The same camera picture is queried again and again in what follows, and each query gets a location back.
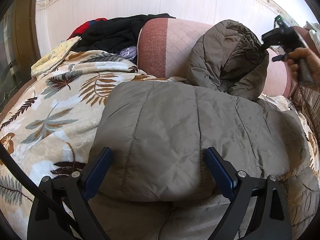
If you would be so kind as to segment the striped beige cushion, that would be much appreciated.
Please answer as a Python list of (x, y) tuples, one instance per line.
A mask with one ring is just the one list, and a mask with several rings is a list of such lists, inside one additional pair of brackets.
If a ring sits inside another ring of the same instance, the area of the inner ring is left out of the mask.
[(306, 117), (308, 125), (319, 142), (320, 98), (319, 93), (309, 88), (295, 85), (290, 99), (294, 106)]

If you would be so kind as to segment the red garment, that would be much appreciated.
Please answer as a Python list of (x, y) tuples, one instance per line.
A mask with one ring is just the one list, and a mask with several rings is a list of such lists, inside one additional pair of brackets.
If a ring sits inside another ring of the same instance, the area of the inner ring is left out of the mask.
[(96, 22), (106, 21), (106, 20), (107, 20), (106, 18), (96, 18), (94, 20), (90, 20), (90, 21), (83, 23), (82, 25), (78, 26), (77, 28), (75, 28), (73, 30), (73, 32), (69, 36), (68, 40), (71, 38), (74, 38), (76, 36), (82, 36), (82, 34), (85, 32), (85, 30), (88, 29), (91, 25), (95, 24)]

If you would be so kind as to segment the yellow floral pillow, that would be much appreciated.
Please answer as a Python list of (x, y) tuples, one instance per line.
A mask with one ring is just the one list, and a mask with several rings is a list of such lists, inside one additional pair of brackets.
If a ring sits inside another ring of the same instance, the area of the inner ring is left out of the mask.
[(31, 77), (38, 77), (50, 73), (69, 54), (71, 48), (81, 40), (80, 36), (60, 42), (48, 54), (44, 55), (31, 66)]

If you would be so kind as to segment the leaf-patterned plush blanket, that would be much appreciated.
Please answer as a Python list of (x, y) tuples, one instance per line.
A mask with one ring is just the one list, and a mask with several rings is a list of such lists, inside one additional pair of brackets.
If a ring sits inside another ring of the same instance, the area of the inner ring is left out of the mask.
[[(109, 95), (130, 81), (160, 80), (104, 51), (69, 53), (50, 73), (36, 77), (14, 103), (1, 122), (1, 143), (36, 184), (44, 176), (80, 171), (89, 159)], [(281, 111), (292, 111), (281, 96), (260, 98)], [(313, 136), (304, 116), (293, 112), (309, 144), (311, 167)]]

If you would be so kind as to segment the purple patterned small cloth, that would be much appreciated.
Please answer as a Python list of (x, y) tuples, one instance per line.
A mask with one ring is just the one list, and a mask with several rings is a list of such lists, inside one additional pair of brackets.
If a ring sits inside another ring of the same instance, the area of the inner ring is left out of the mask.
[(122, 49), (119, 52), (119, 56), (121, 56), (129, 61), (133, 61), (137, 57), (137, 47), (130, 46), (125, 49)]

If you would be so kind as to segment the olive quilted hooded jacket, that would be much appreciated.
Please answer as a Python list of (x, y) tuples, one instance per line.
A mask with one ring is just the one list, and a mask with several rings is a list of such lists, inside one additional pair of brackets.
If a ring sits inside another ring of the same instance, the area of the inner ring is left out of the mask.
[(91, 206), (111, 239), (207, 239), (228, 200), (204, 163), (213, 147), (237, 170), (275, 175), (298, 239), (319, 207), (319, 184), (298, 115), (261, 100), (269, 54), (244, 25), (202, 35), (185, 82), (130, 81), (108, 97), (89, 158), (113, 161)]

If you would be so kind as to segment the black garment pile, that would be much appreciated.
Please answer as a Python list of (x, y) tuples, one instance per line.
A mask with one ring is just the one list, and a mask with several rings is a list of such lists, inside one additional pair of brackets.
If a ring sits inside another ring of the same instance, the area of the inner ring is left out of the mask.
[(141, 29), (156, 18), (172, 18), (169, 14), (135, 15), (99, 20), (90, 25), (80, 36), (81, 39), (72, 47), (72, 51), (103, 50), (117, 54), (121, 50), (136, 46)]

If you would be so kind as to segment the wooden glass-panel door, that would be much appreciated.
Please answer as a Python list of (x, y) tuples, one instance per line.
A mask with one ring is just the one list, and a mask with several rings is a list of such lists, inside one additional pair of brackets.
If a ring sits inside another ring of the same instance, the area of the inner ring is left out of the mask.
[(35, 2), (1, 0), (1, 111), (31, 80), (31, 66), (40, 59)]

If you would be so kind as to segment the white crumpled cloth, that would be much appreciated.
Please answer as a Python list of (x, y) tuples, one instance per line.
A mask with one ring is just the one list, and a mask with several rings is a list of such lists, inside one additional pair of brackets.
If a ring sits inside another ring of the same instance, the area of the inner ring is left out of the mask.
[(313, 40), (319, 40), (319, 24), (306, 21), (304, 28), (309, 32)]

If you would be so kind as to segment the pink bolster pillow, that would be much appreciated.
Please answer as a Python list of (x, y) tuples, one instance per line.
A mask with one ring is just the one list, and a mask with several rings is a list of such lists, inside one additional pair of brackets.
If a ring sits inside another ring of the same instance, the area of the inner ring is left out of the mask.
[[(141, 29), (137, 44), (137, 66), (149, 75), (160, 78), (185, 77), (185, 63), (196, 41), (212, 25), (180, 20), (156, 18)], [(277, 53), (269, 48), (270, 62), (263, 93), (289, 97), (291, 80), (283, 62), (272, 62)]]

